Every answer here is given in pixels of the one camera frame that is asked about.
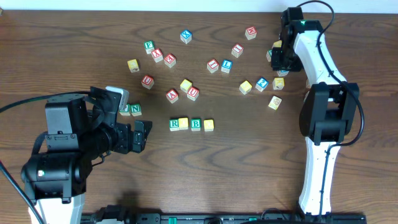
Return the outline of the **red u block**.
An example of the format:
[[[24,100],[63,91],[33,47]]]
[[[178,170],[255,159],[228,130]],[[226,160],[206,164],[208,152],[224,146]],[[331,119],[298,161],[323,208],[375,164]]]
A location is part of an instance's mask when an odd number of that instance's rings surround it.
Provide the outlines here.
[[[190,100],[195,101],[198,98],[198,96],[199,96],[199,90],[197,88],[192,86],[191,88],[188,89],[187,97]]]
[[[150,90],[154,85],[154,78],[149,75],[145,75],[141,80],[141,84],[143,87]]]

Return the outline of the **green F block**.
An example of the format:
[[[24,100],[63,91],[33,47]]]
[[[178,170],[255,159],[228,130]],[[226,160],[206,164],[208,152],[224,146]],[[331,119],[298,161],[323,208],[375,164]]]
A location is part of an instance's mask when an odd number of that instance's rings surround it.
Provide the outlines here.
[[[144,42],[144,48],[146,50],[146,54],[150,54],[155,50],[154,42],[152,40]]]

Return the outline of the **red A block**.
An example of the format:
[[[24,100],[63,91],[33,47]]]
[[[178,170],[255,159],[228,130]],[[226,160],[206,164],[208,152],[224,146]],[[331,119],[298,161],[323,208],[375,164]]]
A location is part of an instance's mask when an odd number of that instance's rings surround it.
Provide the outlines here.
[[[171,89],[166,93],[166,97],[171,103],[175,103],[178,100],[178,92],[175,89]]]

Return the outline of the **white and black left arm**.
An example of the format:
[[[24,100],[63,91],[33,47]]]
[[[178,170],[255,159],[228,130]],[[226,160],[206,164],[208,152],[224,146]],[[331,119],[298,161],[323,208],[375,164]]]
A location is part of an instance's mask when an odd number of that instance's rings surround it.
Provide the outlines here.
[[[47,132],[21,170],[31,213],[42,223],[80,223],[94,160],[144,150],[152,122],[117,123],[121,95],[110,91],[52,96]]]

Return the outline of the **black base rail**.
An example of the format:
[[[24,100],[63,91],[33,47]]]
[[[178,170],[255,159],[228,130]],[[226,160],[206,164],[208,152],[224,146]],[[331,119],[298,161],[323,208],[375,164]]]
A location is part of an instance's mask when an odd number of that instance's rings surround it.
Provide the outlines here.
[[[256,223],[331,223],[367,224],[365,215],[328,214],[322,217],[299,212],[285,213],[269,208],[262,214],[161,214],[133,213],[126,207],[109,205],[95,213],[81,216],[81,224],[128,223],[128,224],[256,224]]]

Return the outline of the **blue 2 block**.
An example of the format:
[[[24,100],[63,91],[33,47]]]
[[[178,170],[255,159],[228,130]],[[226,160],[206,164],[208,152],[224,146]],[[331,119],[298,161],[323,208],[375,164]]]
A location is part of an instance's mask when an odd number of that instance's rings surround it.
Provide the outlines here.
[[[255,88],[256,88],[258,91],[263,92],[263,91],[267,88],[268,84],[269,84],[269,82],[268,82],[264,77],[261,77],[261,78],[256,82]]]

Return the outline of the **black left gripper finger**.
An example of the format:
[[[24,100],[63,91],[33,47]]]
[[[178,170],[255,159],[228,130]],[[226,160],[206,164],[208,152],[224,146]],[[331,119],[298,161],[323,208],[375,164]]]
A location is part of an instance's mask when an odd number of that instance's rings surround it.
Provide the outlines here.
[[[135,120],[134,130],[139,131],[142,134],[149,134],[152,129],[152,121]]]
[[[141,153],[145,148],[146,140],[146,133],[134,131],[132,136],[132,151],[135,153]]]

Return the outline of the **yellow block top right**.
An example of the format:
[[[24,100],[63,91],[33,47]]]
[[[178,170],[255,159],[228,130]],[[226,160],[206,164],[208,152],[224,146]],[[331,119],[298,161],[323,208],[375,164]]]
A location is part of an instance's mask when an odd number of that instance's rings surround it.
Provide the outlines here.
[[[281,40],[278,40],[277,42],[274,42],[273,45],[272,45],[273,48],[281,48],[281,46],[282,46],[282,41]]]

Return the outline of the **red I block lower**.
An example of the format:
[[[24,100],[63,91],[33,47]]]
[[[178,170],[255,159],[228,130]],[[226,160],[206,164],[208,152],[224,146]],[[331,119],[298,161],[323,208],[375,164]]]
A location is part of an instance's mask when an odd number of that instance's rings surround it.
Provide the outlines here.
[[[210,73],[215,73],[219,69],[219,63],[214,58],[208,61],[206,66]]]

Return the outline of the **green B block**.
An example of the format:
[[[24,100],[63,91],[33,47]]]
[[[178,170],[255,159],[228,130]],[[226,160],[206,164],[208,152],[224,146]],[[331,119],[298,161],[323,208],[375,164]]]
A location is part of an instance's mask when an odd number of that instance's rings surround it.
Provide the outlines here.
[[[201,119],[191,119],[190,127],[192,131],[201,130]]]

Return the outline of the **yellow C block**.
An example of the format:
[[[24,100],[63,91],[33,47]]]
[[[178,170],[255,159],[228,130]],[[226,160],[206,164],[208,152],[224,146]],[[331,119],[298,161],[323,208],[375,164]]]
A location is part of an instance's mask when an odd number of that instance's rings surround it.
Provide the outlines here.
[[[189,80],[187,80],[187,79],[184,79],[182,82],[181,82],[181,84],[180,84],[180,89],[183,91],[183,92],[185,92],[185,93],[187,93],[188,92],[188,90],[192,87],[192,82],[191,81],[189,81]]]

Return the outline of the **red E block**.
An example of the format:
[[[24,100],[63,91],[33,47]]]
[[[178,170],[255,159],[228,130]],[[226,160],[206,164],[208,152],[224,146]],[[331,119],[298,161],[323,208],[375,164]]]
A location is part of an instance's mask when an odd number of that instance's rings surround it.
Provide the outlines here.
[[[165,63],[166,66],[168,66],[169,68],[172,68],[172,67],[177,63],[177,60],[176,60],[176,58],[175,58],[174,55],[168,54],[168,55],[166,55],[165,58],[164,58],[164,63]]]

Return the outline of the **red X block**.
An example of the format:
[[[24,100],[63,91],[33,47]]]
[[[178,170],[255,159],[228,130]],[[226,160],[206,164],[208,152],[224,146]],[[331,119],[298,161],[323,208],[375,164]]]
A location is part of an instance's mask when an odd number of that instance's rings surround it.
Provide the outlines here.
[[[160,49],[154,49],[150,54],[152,55],[155,63],[158,63],[164,59],[163,53]]]

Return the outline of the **red U block centre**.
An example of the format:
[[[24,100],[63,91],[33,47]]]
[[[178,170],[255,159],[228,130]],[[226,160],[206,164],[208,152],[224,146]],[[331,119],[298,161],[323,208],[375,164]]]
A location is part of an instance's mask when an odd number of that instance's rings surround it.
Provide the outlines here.
[[[199,90],[197,88],[192,86],[191,88],[188,89],[187,97],[190,100],[195,101],[198,98],[198,96],[199,96]]]

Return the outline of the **yellow block plain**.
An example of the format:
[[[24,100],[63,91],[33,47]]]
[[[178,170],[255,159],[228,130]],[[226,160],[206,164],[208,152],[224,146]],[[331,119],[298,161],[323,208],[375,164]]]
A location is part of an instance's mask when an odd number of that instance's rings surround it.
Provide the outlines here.
[[[128,60],[127,65],[129,67],[129,70],[131,73],[138,72],[139,71],[139,64],[136,59]]]

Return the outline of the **blue L block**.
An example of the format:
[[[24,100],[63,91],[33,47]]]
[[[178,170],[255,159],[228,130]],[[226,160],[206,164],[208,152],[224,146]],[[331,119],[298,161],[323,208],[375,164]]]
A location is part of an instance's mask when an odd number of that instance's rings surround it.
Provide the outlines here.
[[[223,63],[221,64],[221,71],[224,73],[229,73],[231,71],[232,66],[233,66],[232,61],[223,60]]]

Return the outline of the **red M block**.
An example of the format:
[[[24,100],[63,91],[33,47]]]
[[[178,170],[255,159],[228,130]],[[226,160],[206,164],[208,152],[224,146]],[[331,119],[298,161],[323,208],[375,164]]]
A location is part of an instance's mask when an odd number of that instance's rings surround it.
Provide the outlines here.
[[[257,29],[254,26],[246,28],[245,36],[247,40],[255,39],[257,36]]]

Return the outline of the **green Z block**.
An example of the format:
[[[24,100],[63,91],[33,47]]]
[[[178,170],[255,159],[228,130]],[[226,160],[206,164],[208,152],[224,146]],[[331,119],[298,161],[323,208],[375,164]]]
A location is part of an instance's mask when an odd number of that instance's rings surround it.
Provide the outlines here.
[[[272,50],[268,50],[266,54],[266,59],[268,62],[271,62],[272,60]]]

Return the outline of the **green R block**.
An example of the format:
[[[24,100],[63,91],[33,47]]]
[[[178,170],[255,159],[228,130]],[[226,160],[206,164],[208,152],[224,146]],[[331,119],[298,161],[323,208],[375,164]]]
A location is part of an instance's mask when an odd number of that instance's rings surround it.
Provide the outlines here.
[[[170,129],[170,131],[178,131],[180,129],[178,119],[170,119],[169,120],[169,129]]]

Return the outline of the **yellow S block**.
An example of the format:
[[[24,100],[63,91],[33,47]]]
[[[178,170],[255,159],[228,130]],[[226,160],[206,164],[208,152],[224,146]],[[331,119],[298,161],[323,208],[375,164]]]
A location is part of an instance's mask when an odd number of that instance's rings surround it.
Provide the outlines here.
[[[252,85],[245,80],[244,82],[242,82],[242,84],[240,84],[239,86],[239,90],[242,94],[246,95],[247,93],[249,93],[252,89]]]

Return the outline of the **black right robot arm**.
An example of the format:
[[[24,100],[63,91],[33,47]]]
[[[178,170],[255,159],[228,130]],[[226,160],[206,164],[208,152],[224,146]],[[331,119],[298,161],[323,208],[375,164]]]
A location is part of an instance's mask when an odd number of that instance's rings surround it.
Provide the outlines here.
[[[351,130],[359,86],[348,83],[338,71],[326,46],[320,21],[282,19],[279,39],[281,45],[272,49],[272,68],[290,72],[304,70],[309,86],[299,115],[307,161],[298,202],[304,214],[325,216],[331,212],[335,161]]]

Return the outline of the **red U block left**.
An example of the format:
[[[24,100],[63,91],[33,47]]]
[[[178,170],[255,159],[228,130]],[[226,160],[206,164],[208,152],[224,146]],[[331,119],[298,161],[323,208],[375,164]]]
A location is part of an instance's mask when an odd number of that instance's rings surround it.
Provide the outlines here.
[[[141,80],[141,84],[143,87],[150,90],[154,85],[154,78],[149,75],[145,75]]]

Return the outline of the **blue T block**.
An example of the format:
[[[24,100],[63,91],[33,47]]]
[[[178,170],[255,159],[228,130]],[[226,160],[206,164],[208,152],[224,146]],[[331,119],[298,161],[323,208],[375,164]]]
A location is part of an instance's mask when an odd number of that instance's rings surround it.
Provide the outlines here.
[[[289,71],[286,71],[286,70],[278,70],[278,71],[277,71],[277,75],[278,75],[279,77],[284,77],[284,76],[286,76],[288,73],[289,73]]]

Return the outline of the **yellow snail block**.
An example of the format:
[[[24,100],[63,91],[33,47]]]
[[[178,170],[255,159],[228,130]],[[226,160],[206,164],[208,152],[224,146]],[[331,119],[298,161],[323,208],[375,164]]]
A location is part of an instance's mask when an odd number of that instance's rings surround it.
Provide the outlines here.
[[[268,104],[268,107],[272,108],[273,110],[277,110],[282,102],[282,99],[278,96],[273,96]]]

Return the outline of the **red i block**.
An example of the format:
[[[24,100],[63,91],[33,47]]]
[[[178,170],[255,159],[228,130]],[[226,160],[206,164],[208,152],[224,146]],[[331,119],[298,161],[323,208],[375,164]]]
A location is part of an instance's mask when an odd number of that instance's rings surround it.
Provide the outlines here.
[[[214,58],[208,61],[206,66],[210,73],[215,73],[219,69],[219,63]]]
[[[232,49],[231,49],[231,54],[235,56],[236,58],[239,58],[240,55],[243,53],[244,47],[240,44],[236,44]]]

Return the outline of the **red I block upper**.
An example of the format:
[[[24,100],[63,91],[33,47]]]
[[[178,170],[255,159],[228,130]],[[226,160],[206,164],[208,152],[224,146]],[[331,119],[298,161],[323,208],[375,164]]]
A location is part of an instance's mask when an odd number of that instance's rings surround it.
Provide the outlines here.
[[[235,56],[236,58],[239,58],[240,55],[243,53],[244,47],[240,44],[236,44],[232,49],[231,49],[231,54]]]

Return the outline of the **blue X block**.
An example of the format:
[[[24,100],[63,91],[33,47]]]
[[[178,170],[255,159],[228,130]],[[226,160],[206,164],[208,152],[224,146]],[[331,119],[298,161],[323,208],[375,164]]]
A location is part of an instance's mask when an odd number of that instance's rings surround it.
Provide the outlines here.
[[[184,30],[180,33],[180,40],[188,44],[192,40],[192,33],[189,30]]]

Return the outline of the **green J block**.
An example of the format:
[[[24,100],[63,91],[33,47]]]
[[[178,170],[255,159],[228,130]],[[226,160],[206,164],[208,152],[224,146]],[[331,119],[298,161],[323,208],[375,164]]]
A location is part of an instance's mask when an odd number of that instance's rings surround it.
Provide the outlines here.
[[[131,115],[130,104],[127,104],[124,109],[121,109],[119,111],[119,113],[122,116],[130,116]]]

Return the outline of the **yellow O block placed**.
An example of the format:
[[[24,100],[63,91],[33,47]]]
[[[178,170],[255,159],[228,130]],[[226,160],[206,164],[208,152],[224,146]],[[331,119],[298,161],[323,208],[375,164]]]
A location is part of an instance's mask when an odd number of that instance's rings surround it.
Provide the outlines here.
[[[186,130],[189,128],[189,120],[188,118],[179,118],[178,119],[178,127],[179,130]]]

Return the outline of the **green N block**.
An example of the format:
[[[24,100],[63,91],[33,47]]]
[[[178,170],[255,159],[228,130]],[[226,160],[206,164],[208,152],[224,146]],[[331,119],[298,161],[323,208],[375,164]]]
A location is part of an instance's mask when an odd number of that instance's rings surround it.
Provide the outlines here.
[[[130,109],[133,116],[140,116],[142,114],[142,108],[140,104],[133,104],[130,106]]]

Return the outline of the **yellow K block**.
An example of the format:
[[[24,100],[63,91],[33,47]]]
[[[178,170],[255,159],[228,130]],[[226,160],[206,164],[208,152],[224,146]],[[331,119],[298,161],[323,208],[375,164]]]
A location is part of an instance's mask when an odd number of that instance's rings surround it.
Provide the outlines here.
[[[283,77],[276,77],[272,82],[274,90],[282,90],[284,88],[285,82]]]

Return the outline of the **yellow O block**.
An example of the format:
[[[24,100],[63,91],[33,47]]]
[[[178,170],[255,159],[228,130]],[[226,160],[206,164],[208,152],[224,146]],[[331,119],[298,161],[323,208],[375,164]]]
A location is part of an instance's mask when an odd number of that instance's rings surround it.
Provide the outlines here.
[[[206,119],[203,121],[203,126],[205,129],[205,132],[210,132],[213,131],[215,128],[214,120],[213,119]]]

